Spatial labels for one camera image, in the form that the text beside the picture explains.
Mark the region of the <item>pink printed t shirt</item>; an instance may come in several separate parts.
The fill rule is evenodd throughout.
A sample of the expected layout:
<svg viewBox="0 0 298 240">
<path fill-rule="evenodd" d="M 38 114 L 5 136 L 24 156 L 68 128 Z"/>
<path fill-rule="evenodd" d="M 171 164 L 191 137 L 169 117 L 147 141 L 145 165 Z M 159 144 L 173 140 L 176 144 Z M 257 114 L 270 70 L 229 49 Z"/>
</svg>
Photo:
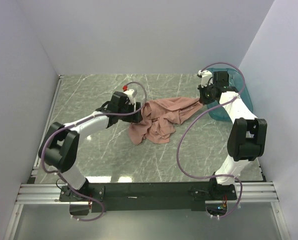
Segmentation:
<svg viewBox="0 0 298 240">
<path fill-rule="evenodd" d="M 143 140 L 154 144 L 165 144 L 181 125 L 202 108 L 198 98 L 172 97 L 150 100 L 141 110 L 142 121 L 130 125 L 128 135 L 133 144 Z"/>
</svg>

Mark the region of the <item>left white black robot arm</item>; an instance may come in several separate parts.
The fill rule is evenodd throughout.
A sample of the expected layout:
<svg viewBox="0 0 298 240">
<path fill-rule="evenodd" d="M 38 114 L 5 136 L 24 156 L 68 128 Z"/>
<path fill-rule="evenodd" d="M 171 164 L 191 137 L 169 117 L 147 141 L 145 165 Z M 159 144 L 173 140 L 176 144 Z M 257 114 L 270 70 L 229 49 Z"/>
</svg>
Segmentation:
<svg viewBox="0 0 298 240">
<path fill-rule="evenodd" d="M 118 121 L 139 123 L 142 120 L 141 103 L 135 100 L 134 89 L 115 92 L 111 100 L 90 115 L 74 122 L 50 125 L 38 151 L 41 166 L 49 165 L 52 173 L 67 184 L 77 201 L 91 197 L 93 190 L 88 179 L 76 164 L 78 147 L 90 135 L 105 130 Z"/>
</svg>

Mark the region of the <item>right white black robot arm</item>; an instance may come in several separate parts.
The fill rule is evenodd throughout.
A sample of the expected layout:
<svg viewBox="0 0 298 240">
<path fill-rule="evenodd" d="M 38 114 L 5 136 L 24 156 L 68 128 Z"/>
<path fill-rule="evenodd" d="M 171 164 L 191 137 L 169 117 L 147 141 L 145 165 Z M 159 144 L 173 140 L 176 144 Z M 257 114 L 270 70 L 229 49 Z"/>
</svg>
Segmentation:
<svg viewBox="0 0 298 240">
<path fill-rule="evenodd" d="M 217 102 L 233 123 L 227 142 L 228 156 L 210 179 L 208 194 L 218 200 L 234 190 L 235 178 L 256 158 L 264 153 L 267 122 L 257 118 L 245 105 L 235 86 L 229 83 L 227 71 L 200 70 L 199 102 L 209 105 Z"/>
</svg>

